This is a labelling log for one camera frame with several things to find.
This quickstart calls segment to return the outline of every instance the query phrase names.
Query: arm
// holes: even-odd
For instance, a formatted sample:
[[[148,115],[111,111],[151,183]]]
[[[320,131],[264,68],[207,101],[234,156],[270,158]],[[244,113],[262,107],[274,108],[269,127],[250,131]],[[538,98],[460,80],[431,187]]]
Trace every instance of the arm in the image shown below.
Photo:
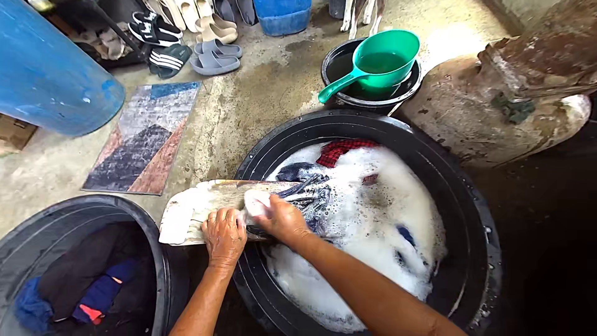
[[[210,263],[170,336],[213,335],[224,293],[247,242],[245,222],[235,209],[224,208],[210,213],[207,221],[201,224],[201,230]]]
[[[298,209],[272,195],[261,226],[309,261],[376,335],[465,335],[438,312],[358,259],[317,237]]]

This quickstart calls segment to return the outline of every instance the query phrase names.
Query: dog leg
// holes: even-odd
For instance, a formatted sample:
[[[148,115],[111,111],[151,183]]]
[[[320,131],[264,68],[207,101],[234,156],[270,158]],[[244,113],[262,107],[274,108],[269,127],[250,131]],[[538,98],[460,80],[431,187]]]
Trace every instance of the dog leg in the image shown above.
[[[346,0],[344,4],[344,18],[342,20],[341,32],[346,32],[350,28],[350,17],[352,14],[352,2],[356,0]]]
[[[365,7],[365,14],[363,15],[363,25],[371,23],[371,15],[373,15],[373,6],[375,6],[376,0],[369,0]]]
[[[353,5],[352,17],[350,18],[350,32],[348,34],[348,39],[354,39],[356,37],[356,24],[361,15],[361,11],[363,10],[363,6],[365,5],[365,0],[353,1],[355,1],[355,4]]]
[[[375,21],[371,26],[371,30],[369,30],[369,36],[377,34],[379,23],[381,22],[381,17],[383,16],[384,7],[385,0],[377,0],[377,16],[375,17]]]

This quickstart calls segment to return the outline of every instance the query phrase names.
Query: foam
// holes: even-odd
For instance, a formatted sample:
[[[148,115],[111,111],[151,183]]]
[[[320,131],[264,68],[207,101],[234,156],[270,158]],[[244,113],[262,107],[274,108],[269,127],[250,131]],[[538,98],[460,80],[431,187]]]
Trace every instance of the foam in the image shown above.
[[[270,176],[295,162],[315,162],[325,143],[290,155]],[[342,155],[336,167],[323,168],[332,188],[324,231],[338,248],[384,274],[420,300],[431,292],[430,277],[445,255],[444,232],[435,204],[410,168],[386,148],[358,148]],[[378,174],[366,186],[362,178]],[[398,233],[405,226],[417,249]],[[298,307],[336,332],[365,329],[346,303],[301,256],[284,245],[269,249],[267,266]]]

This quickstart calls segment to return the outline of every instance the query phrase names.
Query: slipper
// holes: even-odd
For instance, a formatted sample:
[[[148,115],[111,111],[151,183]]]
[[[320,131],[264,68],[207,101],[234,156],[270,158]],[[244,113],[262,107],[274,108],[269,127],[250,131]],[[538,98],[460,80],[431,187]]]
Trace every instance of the slipper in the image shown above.
[[[213,39],[219,39],[224,44],[234,42],[238,37],[238,32],[235,28],[220,28],[213,23],[212,17],[201,18],[201,25],[197,26],[201,32],[197,36],[197,43],[208,42]]]
[[[153,25],[149,22],[141,22],[139,25],[136,23],[129,23],[128,28],[130,29],[131,34],[139,41],[143,41],[148,44],[159,45],[160,47],[169,47],[180,42],[180,39],[176,36],[155,30]]]
[[[173,25],[172,21],[165,15],[164,9],[162,8],[162,5],[158,2],[158,0],[146,0],[144,1],[144,3],[150,11],[155,12],[157,15],[160,15],[162,18],[164,18],[165,23]]]
[[[162,16],[160,16],[159,14],[156,14],[154,12],[134,12],[133,13],[133,20],[139,24],[141,22],[150,22],[151,24],[153,24],[154,26],[158,27],[159,31],[165,34],[170,34],[172,36],[181,38],[183,37],[183,32],[182,30],[176,28],[175,26],[166,23],[166,21],[164,20],[164,18],[162,18]]]
[[[176,2],[176,6],[181,12],[187,28],[191,32],[197,33],[195,22],[199,20],[199,13],[197,12],[195,0],[174,0],[174,2]]]
[[[162,50],[154,49],[149,56],[149,70],[162,79],[171,78],[181,70],[191,54],[191,49],[188,46],[180,44]]]
[[[236,0],[236,5],[241,12],[242,20],[249,26],[254,26],[257,23],[257,14],[255,14],[253,0]]]
[[[176,2],[174,0],[158,0],[162,5],[162,10],[166,16],[172,17],[172,23],[180,29],[185,30],[186,24],[184,23],[183,15],[181,14]]]
[[[197,43],[193,48],[193,52],[197,55],[208,54],[211,51],[215,52],[218,57],[234,56],[238,59],[242,57],[242,49],[238,45],[223,44],[219,39]]]
[[[228,0],[221,0],[221,2],[216,3],[216,10],[218,14],[226,21],[235,22],[234,20],[234,11],[232,10],[232,6]]]
[[[195,4],[197,5],[197,10],[199,11],[199,17],[207,17],[214,14],[214,11],[211,9],[211,5],[207,0],[194,0]]]
[[[215,52],[199,54],[190,59],[193,70],[203,76],[214,76],[234,71],[241,66],[241,61],[233,56],[219,57]]]

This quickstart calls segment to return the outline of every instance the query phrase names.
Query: floor mat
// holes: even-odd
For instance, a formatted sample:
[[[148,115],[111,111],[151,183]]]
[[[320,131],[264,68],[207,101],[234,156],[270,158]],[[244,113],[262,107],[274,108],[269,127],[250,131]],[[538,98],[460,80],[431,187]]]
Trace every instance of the floor mat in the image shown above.
[[[137,87],[81,189],[160,195],[200,86]]]

